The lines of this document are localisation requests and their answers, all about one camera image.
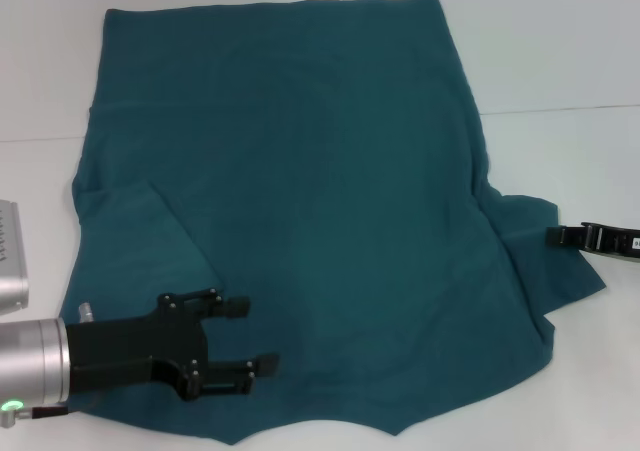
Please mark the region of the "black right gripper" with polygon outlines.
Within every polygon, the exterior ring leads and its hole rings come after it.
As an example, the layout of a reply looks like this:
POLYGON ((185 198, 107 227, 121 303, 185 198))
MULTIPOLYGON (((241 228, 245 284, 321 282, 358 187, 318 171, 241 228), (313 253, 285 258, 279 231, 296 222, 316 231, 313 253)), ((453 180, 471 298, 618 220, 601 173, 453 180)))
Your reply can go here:
POLYGON ((640 231, 637 229, 596 225, 594 230, 592 224, 582 223, 577 227, 548 227, 545 243, 548 246, 594 250, 608 257, 638 261, 639 237, 640 231))

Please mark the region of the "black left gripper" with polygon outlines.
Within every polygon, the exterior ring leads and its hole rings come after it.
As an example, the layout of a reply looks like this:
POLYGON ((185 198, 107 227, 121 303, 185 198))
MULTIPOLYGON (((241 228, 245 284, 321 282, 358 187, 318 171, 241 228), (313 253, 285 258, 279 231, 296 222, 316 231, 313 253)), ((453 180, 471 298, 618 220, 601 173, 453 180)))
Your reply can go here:
POLYGON ((249 310, 248 297, 225 298, 206 288, 160 294, 155 309, 143 316, 69 324, 69 394, 157 382, 184 401, 248 395, 258 378, 275 375, 279 355, 208 363, 201 321, 245 318, 249 310))

